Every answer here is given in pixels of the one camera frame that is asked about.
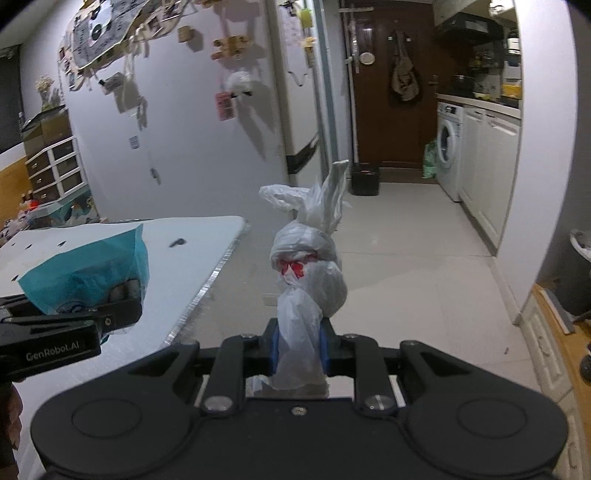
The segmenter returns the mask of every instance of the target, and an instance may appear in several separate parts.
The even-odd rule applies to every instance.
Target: pink tag
[[[216,93],[217,113],[220,120],[234,118],[234,106],[232,105],[232,94],[230,92]]]

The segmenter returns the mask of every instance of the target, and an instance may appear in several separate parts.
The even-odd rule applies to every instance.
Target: white table
[[[169,345],[232,253],[246,222],[241,217],[167,218],[129,223],[96,223],[18,233],[0,248],[0,296],[21,294],[15,275],[58,252],[107,238],[144,224],[150,283],[139,322],[124,335],[111,335],[99,356],[36,375],[18,385],[24,411],[17,462],[21,480],[37,479],[43,467],[30,438],[30,423],[43,402]],[[169,248],[177,238],[184,245]]]

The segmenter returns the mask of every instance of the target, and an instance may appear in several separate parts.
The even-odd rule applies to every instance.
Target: washing machine door
[[[458,141],[457,126],[445,118],[439,119],[437,129],[437,159],[444,168],[450,168],[456,159]]]

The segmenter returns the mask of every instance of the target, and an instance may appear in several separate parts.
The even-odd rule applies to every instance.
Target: photo
[[[148,22],[148,28],[150,29],[150,33],[152,35],[158,33],[162,27],[160,26],[160,21],[158,17],[154,17],[152,20]]]
[[[170,20],[181,14],[181,0],[166,2],[164,4],[162,20]]]

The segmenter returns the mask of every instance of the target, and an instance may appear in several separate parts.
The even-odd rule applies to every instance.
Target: green bag
[[[425,154],[423,155],[423,178],[432,179],[436,173],[437,163],[437,143],[435,140],[425,145]]]

